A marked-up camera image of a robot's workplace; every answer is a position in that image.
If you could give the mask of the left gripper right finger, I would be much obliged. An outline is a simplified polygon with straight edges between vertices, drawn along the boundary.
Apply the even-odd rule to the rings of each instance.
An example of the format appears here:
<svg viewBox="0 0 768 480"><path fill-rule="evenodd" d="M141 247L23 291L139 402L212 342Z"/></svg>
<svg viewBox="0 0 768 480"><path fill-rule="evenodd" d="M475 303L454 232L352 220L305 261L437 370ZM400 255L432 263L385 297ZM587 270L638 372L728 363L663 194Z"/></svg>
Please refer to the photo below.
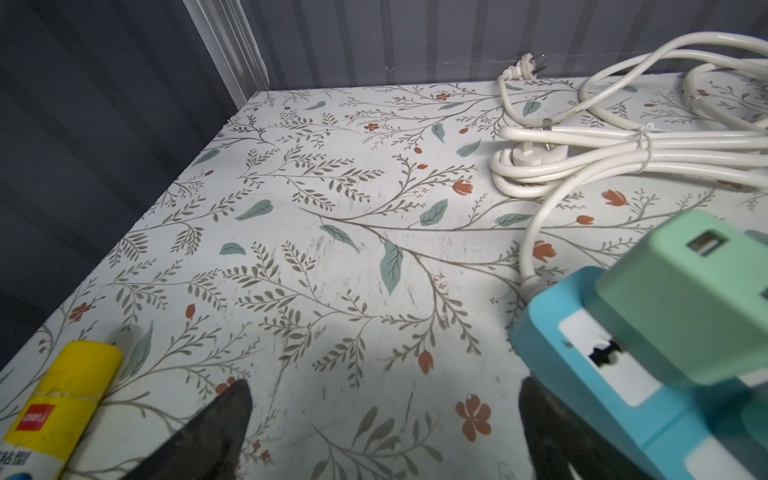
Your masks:
<svg viewBox="0 0 768 480"><path fill-rule="evenodd" d="M649 477L535 377L522 381L518 407L537 479Z"/></svg>

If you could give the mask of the blue power strip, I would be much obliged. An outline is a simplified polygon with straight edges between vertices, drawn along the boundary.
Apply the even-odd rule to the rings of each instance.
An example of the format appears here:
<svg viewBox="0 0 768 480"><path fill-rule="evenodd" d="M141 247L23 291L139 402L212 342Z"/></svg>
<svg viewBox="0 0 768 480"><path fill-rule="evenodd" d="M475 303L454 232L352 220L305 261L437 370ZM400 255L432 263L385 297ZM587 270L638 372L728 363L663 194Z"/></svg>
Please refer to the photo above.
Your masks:
<svg viewBox="0 0 768 480"><path fill-rule="evenodd" d="M675 389L656 380L589 314L600 275L577 271L536 296L510 342L558 400L647 479L763 479L767 387L733 379Z"/></svg>

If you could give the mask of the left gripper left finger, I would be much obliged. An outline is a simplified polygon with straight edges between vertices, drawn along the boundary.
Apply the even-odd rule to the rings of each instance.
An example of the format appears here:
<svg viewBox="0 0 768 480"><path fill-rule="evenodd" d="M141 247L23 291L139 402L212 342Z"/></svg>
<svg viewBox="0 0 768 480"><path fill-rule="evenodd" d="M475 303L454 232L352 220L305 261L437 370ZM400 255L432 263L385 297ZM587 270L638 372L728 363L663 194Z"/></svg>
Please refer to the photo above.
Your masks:
<svg viewBox="0 0 768 480"><path fill-rule="evenodd" d="M247 381L235 381L124 479L235 478L252 408Z"/></svg>

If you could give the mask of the green plug adapter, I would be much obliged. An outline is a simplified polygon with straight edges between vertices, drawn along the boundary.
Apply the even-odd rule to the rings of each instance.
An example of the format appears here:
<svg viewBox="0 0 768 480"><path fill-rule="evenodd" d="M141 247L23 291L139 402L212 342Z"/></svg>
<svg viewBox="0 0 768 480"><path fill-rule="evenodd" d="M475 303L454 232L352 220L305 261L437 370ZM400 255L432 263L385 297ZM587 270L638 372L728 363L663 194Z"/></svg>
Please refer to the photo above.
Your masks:
<svg viewBox="0 0 768 480"><path fill-rule="evenodd" d="M583 301L662 383L709 386L767 365L767 246L703 211L648 233Z"/></svg>

